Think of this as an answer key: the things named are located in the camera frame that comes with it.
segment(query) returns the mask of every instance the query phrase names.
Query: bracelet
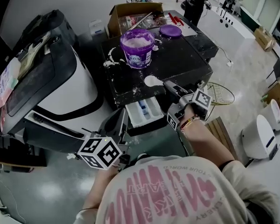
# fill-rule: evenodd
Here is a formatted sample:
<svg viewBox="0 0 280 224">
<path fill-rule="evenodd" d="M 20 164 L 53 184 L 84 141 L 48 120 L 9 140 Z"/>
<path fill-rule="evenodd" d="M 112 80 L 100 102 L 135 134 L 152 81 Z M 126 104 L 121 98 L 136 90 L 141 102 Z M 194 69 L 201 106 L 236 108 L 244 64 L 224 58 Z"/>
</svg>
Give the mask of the bracelet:
<svg viewBox="0 0 280 224">
<path fill-rule="evenodd" d="M 191 125 L 195 120 L 200 119 L 200 117 L 198 117 L 198 115 L 194 115 L 192 118 L 188 119 L 186 122 L 184 122 L 181 125 L 181 130 L 183 130 L 184 128 L 188 127 L 189 125 Z"/>
</svg>

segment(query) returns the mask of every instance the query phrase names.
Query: purple lid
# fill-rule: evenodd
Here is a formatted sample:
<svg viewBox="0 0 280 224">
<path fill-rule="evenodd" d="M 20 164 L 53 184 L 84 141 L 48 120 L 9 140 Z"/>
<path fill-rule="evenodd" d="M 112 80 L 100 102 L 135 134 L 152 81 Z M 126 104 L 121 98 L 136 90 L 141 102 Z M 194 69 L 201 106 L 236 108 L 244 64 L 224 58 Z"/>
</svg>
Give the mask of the purple lid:
<svg viewBox="0 0 280 224">
<path fill-rule="evenodd" d="M 180 30 L 177 26 L 171 24 L 161 26 L 160 32 L 170 37 L 179 37 L 182 34 L 182 30 Z"/>
</svg>

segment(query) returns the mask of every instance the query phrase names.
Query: red tool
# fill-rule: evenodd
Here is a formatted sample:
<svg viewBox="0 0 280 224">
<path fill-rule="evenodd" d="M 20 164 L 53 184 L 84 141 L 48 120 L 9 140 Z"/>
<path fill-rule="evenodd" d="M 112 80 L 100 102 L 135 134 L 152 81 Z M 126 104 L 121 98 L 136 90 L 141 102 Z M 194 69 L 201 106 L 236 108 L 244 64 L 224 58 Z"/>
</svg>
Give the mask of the red tool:
<svg viewBox="0 0 280 224">
<path fill-rule="evenodd" d="M 171 18 L 171 21 L 172 21 L 175 25 L 177 25 L 177 22 L 176 22 L 176 20 L 174 19 L 174 17 L 171 15 L 171 13 L 168 13 L 168 15 L 169 15 L 169 17 Z"/>
<path fill-rule="evenodd" d="M 181 23 L 181 25 L 183 26 L 183 22 L 182 22 L 182 20 L 181 20 L 179 17 L 175 16 L 174 19 L 175 19 L 177 22 Z"/>
</svg>

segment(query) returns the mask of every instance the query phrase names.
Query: purple bucket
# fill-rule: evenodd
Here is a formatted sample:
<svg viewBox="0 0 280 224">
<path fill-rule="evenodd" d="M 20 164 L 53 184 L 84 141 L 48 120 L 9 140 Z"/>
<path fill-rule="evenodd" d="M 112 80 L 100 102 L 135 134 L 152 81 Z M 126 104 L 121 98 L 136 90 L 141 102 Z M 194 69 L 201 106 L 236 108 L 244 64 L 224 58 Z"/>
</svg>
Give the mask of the purple bucket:
<svg viewBox="0 0 280 224">
<path fill-rule="evenodd" d="M 120 38 L 127 63 L 136 69 L 147 67 L 151 62 L 154 35 L 145 29 L 127 31 Z"/>
</svg>

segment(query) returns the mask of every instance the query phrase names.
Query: white cable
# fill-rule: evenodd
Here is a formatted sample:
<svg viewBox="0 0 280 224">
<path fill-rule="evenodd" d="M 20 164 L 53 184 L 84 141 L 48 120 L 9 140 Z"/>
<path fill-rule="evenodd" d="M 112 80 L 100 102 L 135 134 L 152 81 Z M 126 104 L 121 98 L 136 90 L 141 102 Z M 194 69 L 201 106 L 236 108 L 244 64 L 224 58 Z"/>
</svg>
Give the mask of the white cable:
<svg viewBox="0 0 280 224">
<path fill-rule="evenodd" d="M 22 218 L 22 219 L 24 220 L 24 224 L 26 224 L 25 218 L 23 218 L 23 217 L 19 214 L 19 211 L 18 211 L 18 204 L 17 204 L 17 201 L 16 201 L 16 199 L 15 199 L 15 197 L 14 197 L 12 191 L 9 189 L 9 187 L 7 187 L 6 185 L 4 185 L 3 181 L 0 180 L 0 182 L 2 183 L 2 185 L 3 185 L 5 188 L 7 188 L 7 189 L 10 191 L 10 194 L 11 194 L 11 196 L 13 196 L 13 199 L 14 199 L 14 202 L 15 202 L 15 209 L 16 209 L 16 211 L 17 211 L 19 217 Z"/>
</svg>

